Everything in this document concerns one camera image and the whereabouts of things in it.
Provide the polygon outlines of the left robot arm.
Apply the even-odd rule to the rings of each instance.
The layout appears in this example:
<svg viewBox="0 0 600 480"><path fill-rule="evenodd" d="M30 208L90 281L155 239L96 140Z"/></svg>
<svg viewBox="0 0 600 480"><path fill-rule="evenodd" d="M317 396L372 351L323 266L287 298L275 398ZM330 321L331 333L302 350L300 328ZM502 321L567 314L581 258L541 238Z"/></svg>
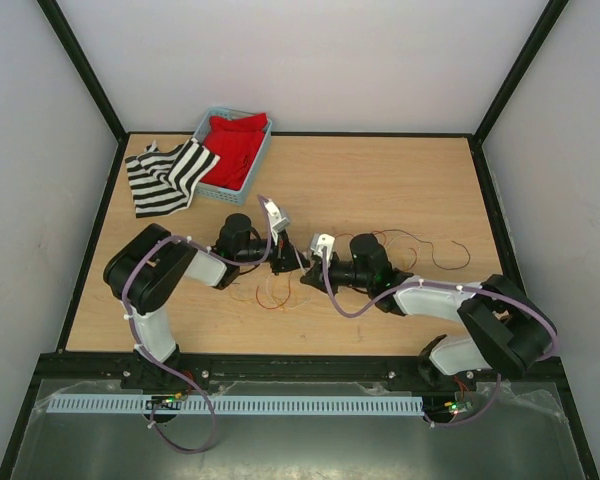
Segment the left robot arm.
<svg viewBox="0 0 600 480"><path fill-rule="evenodd" d="M223 290L240 276L246 263L263 260L274 274L309 267L309 260L296 250L286 231L272 229L270 234L270 240L262 238L248 216L231 214L215 244L203 252L152 223L109 261L103 280L129 310L136 334L127 387L186 384L178 378L180 351L166 310L182 278Z"/></svg>

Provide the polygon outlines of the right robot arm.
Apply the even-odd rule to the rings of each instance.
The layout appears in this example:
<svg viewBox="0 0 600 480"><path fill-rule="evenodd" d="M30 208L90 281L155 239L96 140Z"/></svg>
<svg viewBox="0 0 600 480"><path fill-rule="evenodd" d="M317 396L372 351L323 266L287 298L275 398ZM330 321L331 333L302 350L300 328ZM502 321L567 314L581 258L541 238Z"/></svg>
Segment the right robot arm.
<svg viewBox="0 0 600 480"><path fill-rule="evenodd" d="M395 268L372 234L350 241L348 261L339 259L334 245L328 234L312 238L312 266L301 281L330 298L341 287L360 289L368 296L368 303L356 312L336 304L340 315L353 319L376 307L397 316L423 315L463 324L465 335L441 334L419 353L417 376L427 388L438 389L456 374L477 370L519 380L557 348L555 325L500 274L482 282L433 281Z"/></svg>

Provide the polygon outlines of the white zip tie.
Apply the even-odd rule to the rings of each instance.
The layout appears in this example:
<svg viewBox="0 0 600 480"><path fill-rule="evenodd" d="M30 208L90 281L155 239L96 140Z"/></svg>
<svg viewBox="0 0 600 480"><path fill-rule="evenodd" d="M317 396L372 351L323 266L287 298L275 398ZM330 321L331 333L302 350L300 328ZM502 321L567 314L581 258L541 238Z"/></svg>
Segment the white zip tie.
<svg viewBox="0 0 600 480"><path fill-rule="evenodd" d="M303 252L299 251L298 249L295 249L295 253L300 269L303 272L308 271L311 268L311 261L306 257L306 255Z"/></svg>

